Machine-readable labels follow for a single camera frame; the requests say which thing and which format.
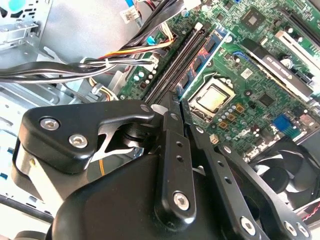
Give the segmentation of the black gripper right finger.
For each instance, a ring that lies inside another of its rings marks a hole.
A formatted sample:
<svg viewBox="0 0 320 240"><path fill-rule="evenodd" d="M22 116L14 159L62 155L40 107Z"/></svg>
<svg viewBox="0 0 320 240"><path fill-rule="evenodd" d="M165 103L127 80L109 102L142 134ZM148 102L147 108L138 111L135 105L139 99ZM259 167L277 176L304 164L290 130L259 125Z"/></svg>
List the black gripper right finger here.
<svg viewBox="0 0 320 240"><path fill-rule="evenodd" d="M192 166L202 167L224 240L310 240L307 225L229 146L214 147L209 135L194 124L186 100L180 103L184 129L191 144Z"/></svg>

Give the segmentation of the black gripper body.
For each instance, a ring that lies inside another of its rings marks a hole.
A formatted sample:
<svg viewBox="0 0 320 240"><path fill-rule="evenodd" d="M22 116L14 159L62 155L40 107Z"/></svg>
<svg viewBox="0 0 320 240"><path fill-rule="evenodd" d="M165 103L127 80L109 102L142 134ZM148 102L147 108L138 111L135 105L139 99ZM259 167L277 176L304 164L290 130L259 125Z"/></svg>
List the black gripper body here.
<svg viewBox="0 0 320 240"><path fill-rule="evenodd" d="M186 229L172 231L155 214L159 158L143 156L72 193L51 227L53 240L250 240L223 215L209 179L193 173L196 217Z"/></svg>

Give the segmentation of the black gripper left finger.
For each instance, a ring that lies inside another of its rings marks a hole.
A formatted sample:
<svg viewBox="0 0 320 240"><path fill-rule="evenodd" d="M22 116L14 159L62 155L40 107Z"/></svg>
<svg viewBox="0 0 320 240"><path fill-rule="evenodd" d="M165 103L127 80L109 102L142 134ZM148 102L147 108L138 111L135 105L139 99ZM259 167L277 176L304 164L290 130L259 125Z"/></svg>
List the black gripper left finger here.
<svg viewBox="0 0 320 240"><path fill-rule="evenodd" d="M76 190L145 156L159 158L158 220L167 227L189 226L197 212L190 142L172 93L158 105L122 100L30 109L13 159L58 212Z"/></svg>

